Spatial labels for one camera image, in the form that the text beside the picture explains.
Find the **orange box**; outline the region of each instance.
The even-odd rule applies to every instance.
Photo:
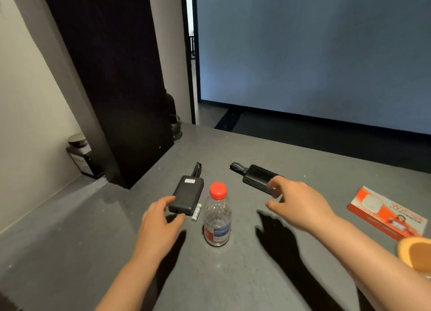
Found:
[[[422,237],[427,219],[407,208],[362,187],[347,209],[397,241]]]

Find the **gray countertop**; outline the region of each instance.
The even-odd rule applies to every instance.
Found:
[[[144,303],[155,303],[156,311],[309,310],[316,300],[324,309],[359,310],[356,286],[338,261],[309,234],[292,233],[271,215],[268,195],[229,170],[234,161],[304,181],[392,253],[396,241],[346,210],[363,185],[431,218],[430,174],[203,126],[184,124],[183,131],[129,191],[80,177],[0,235],[0,291],[24,311],[92,310],[130,257],[144,211],[172,194],[197,161],[205,180],[201,203],[211,183],[227,185],[231,238],[211,247],[202,215],[196,223],[187,217],[186,233]]]

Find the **plastic water bottle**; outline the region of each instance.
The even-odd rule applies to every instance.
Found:
[[[203,208],[205,239],[213,246],[222,246],[231,237],[232,209],[227,193],[228,189],[222,182],[213,183]]]

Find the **black column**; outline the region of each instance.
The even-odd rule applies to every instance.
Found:
[[[101,166],[130,188],[173,145],[150,0],[46,2],[103,132],[84,134],[106,140],[114,160]]]

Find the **red bottle cap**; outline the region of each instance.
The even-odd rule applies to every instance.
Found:
[[[209,187],[209,194],[214,200],[223,200],[228,194],[228,189],[224,183],[216,182]]]

